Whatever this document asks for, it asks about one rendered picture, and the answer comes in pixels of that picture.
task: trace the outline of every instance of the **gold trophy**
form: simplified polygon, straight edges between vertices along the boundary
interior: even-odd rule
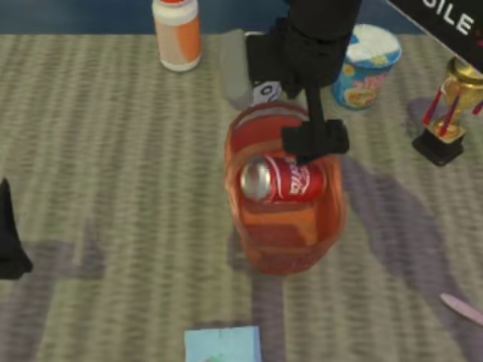
[[[446,113],[433,119],[444,97]],[[459,119],[467,109],[477,115],[483,108],[483,75],[455,57],[448,63],[446,77],[424,115],[425,130],[413,141],[414,148],[433,164],[445,166],[463,152],[465,130]]]

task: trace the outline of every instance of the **black object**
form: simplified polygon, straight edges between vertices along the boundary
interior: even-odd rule
[[[3,179],[0,183],[0,280],[20,279],[32,269],[15,226],[10,185]]]
[[[463,138],[457,138],[452,143],[445,143],[433,132],[425,129],[413,141],[413,147],[436,166],[445,166],[463,153]]]
[[[362,0],[290,0],[288,17],[266,35],[247,37],[252,83],[279,81],[289,98],[306,91],[309,121],[282,130],[283,146],[300,164],[349,151],[341,120],[324,119],[320,89],[333,84],[350,43]]]
[[[388,3],[483,72],[482,0],[388,0]]]

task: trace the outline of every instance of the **light blue card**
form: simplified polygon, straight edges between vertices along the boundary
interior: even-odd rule
[[[186,362],[262,362],[258,327],[188,330]]]

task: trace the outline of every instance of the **coca-cola can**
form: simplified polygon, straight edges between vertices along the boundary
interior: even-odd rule
[[[320,195],[325,186],[321,168],[315,164],[298,166],[290,157],[253,158],[240,174],[243,195],[265,204],[308,202]]]

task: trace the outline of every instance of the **blue cup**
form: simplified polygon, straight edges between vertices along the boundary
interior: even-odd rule
[[[339,78],[332,85],[336,101],[355,111],[370,108],[401,54],[395,35],[378,26],[356,25]]]

